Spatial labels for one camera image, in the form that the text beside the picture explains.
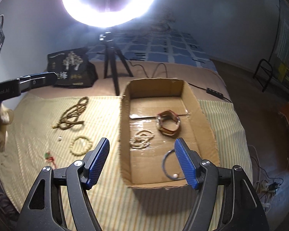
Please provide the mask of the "white power strip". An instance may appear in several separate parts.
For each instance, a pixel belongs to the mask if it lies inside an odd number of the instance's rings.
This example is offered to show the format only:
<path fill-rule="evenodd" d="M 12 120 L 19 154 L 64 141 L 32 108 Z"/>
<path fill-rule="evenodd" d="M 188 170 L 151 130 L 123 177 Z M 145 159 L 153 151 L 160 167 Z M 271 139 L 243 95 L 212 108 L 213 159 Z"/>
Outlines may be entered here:
<path fill-rule="evenodd" d="M 256 181 L 254 188 L 257 193 L 276 193 L 281 184 L 277 182 L 268 182 L 267 180 Z"/>

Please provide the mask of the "black printed gift bag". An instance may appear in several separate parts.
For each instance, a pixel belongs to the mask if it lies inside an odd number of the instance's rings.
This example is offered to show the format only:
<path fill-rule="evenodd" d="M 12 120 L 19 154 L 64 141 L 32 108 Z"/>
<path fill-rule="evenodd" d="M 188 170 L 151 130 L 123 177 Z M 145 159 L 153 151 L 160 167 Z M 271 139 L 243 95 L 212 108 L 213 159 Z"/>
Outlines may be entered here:
<path fill-rule="evenodd" d="M 47 71 L 55 72 L 59 87 L 87 88 L 98 80 L 94 64 L 89 62 L 88 48 L 68 49 L 47 55 Z"/>

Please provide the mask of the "blue checked quilt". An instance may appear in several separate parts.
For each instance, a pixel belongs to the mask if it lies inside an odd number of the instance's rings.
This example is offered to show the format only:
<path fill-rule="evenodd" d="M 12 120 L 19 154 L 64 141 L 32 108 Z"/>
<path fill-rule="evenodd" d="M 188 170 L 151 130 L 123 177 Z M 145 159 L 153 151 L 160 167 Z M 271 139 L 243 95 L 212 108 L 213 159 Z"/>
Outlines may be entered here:
<path fill-rule="evenodd" d="M 111 38 L 128 60 L 184 64 L 217 72 L 193 36 L 167 21 L 130 21 L 110 28 Z"/>

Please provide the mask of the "black tripod stand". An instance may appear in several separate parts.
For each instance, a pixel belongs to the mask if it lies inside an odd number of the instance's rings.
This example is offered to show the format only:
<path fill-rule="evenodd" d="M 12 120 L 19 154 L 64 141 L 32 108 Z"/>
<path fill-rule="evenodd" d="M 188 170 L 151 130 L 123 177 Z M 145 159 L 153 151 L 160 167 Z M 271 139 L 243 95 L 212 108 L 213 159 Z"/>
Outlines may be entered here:
<path fill-rule="evenodd" d="M 122 51 L 115 43 L 112 33 L 110 31 L 106 31 L 103 34 L 100 34 L 99 40 L 101 43 L 105 45 L 105 52 L 104 52 L 104 79 L 107 78 L 108 74 L 108 67 L 111 69 L 114 89 L 116 96 L 120 95 L 119 83 L 118 83 L 118 72 L 117 72 L 117 65 L 116 65 L 116 57 L 118 56 L 124 65 L 126 71 L 129 74 L 129 77 L 133 77 L 133 73 L 129 68 L 129 65 L 126 62 L 126 58 L 124 57 Z"/>

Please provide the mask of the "black metal rack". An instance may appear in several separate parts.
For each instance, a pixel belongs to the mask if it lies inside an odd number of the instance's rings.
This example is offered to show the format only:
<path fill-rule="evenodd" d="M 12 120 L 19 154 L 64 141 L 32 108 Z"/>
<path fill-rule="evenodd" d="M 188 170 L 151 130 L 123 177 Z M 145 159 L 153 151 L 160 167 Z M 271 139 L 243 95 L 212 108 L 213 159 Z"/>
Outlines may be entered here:
<path fill-rule="evenodd" d="M 253 78 L 263 92 L 276 81 L 289 95 L 289 4 L 285 0 L 279 0 L 277 32 L 269 58 L 260 59 Z"/>

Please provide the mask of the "brown cardboard box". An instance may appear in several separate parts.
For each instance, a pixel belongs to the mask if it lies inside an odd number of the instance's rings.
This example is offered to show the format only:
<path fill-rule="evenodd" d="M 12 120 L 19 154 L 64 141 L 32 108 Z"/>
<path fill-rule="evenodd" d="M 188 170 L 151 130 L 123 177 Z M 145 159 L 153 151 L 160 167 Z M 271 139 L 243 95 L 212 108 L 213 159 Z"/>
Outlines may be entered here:
<path fill-rule="evenodd" d="M 220 165 L 217 142 L 198 99 L 179 79 L 136 79 L 123 92 L 119 122 L 119 161 L 123 182 L 132 188 L 183 187 L 174 149 L 183 138 L 202 159 Z"/>

